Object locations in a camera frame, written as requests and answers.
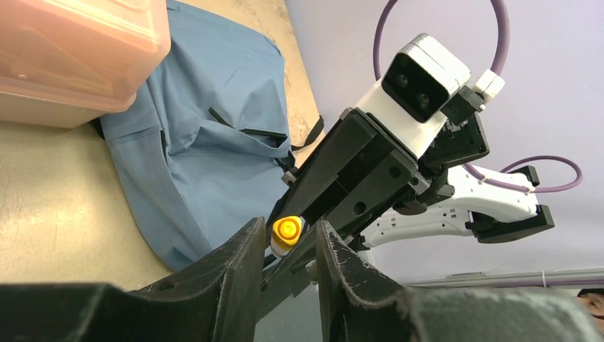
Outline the blue backpack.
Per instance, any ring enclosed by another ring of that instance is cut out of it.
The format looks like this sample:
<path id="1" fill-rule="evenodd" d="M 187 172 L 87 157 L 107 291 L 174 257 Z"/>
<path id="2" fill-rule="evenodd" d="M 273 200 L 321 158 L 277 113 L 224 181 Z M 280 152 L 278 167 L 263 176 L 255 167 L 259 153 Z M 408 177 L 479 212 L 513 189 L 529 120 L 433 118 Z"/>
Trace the blue backpack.
<path id="1" fill-rule="evenodd" d="M 94 126 L 140 233 L 179 271 L 268 217 L 294 158 L 277 45 L 180 1 L 167 15 L 170 52 L 125 112 Z"/>

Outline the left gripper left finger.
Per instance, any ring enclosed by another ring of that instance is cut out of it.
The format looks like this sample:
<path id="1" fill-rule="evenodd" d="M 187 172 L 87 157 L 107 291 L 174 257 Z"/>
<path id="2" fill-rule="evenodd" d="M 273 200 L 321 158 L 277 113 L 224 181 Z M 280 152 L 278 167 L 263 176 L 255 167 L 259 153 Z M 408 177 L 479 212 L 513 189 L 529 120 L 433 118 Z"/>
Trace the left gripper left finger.
<path id="1" fill-rule="evenodd" d="M 3 341 L 252 341 L 265 222 L 247 222 L 185 269 L 125 291 L 109 283 L 4 284 Z"/>

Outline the yellow white pencil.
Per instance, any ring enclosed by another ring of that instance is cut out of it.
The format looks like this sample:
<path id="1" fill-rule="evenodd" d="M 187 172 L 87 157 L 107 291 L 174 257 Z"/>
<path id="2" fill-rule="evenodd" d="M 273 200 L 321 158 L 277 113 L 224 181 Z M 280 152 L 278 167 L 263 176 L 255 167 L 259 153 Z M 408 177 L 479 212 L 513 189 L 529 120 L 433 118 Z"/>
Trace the yellow white pencil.
<path id="1" fill-rule="evenodd" d="M 298 243 L 304 230 L 304 221 L 298 216 L 277 219 L 271 228 L 270 247 L 272 254 L 280 259 Z"/>

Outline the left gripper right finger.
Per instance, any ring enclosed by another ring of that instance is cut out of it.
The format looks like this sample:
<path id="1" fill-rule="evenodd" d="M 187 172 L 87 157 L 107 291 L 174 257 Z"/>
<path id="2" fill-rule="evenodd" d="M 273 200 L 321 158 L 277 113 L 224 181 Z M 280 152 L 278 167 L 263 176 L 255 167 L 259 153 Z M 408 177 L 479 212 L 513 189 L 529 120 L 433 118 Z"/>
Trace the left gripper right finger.
<path id="1" fill-rule="evenodd" d="M 316 223 L 325 341 L 601 341 L 578 301 L 548 289 L 408 288 Z"/>

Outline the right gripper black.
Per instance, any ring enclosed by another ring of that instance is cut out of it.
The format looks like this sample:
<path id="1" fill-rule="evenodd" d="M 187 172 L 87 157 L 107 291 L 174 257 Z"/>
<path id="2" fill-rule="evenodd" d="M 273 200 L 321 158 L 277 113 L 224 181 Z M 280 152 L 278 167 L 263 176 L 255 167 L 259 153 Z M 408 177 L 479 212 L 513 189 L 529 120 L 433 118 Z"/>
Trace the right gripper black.
<path id="1" fill-rule="evenodd" d="M 267 239 L 276 238 L 277 221 L 287 217 L 299 217 L 311 227 L 277 264 L 269 257 L 265 259 L 268 269 L 263 272 L 258 318 L 267 316 L 310 284 L 304 267 L 316 257 L 313 226 L 317 221 L 327 221 L 346 238 L 359 234 L 390 207 L 402 215 L 422 214 L 458 190 L 448 180 L 453 167 L 490 152 L 476 115 L 460 125 L 445 123 L 419 159 L 418 171 L 416 159 L 405 151 L 378 150 L 377 136 L 372 118 L 351 110 L 303 166 L 292 172 L 295 180 L 267 220 Z"/>

